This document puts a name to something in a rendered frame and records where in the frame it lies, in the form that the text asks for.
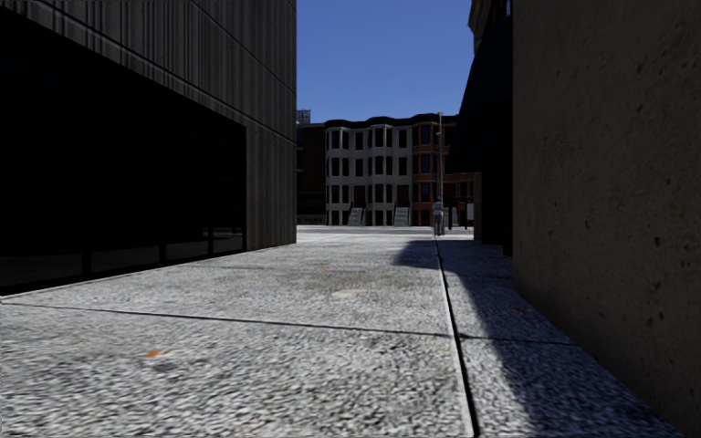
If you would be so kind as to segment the grey pole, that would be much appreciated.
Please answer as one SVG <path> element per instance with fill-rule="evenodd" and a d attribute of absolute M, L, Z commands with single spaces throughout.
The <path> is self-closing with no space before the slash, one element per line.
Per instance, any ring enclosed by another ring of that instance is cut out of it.
<path fill-rule="evenodd" d="M 436 167 L 437 167 L 437 202 L 440 203 L 440 222 L 435 228 L 435 236 L 441 236 L 445 233 L 444 231 L 444 187 L 443 187 L 443 112 L 438 111 L 438 132 L 436 134 L 437 138 L 437 151 L 436 151 Z"/>

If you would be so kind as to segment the dark brown building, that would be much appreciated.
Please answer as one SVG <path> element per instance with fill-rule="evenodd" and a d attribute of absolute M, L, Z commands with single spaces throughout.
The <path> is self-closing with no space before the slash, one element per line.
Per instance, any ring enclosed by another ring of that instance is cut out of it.
<path fill-rule="evenodd" d="M 326 149 L 323 123 L 297 128 L 297 223 L 324 225 L 326 212 Z"/>

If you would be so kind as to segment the brown concrete building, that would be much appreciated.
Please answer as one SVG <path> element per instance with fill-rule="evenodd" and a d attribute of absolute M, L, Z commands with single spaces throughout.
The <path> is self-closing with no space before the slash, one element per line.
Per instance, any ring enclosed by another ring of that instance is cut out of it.
<path fill-rule="evenodd" d="M 701 0 L 515 0 L 515 287 L 701 438 Z"/>

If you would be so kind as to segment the dark ribbed concrete building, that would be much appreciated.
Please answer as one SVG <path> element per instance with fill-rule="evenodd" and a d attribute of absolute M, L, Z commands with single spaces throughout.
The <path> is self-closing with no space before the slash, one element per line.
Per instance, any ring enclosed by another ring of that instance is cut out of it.
<path fill-rule="evenodd" d="M 296 239 L 296 0 L 0 0 L 0 294 Z"/>

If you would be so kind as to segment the red brick building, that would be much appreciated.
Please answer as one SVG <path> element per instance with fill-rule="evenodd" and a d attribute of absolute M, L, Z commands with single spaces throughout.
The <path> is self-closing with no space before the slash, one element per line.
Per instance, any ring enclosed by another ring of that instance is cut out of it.
<path fill-rule="evenodd" d="M 412 127 L 412 188 L 411 224 L 432 226 L 433 203 L 437 197 L 437 138 L 438 115 L 423 118 Z M 455 117 L 443 116 L 443 165 L 450 152 L 455 131 Z M 472 172 L 449 172 L 443 167 L 444 222 L 455 226 L 474 225 L 474 179 Z"/>

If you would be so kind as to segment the white stone townhouse building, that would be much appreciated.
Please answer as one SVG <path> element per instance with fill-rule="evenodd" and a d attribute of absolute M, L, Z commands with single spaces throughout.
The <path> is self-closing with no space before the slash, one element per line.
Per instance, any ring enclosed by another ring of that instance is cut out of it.
<path fill-rule="evenodd" d="M 401 120 L 326 122 L 327 224 L 408 226 L 412 140 Z"/>

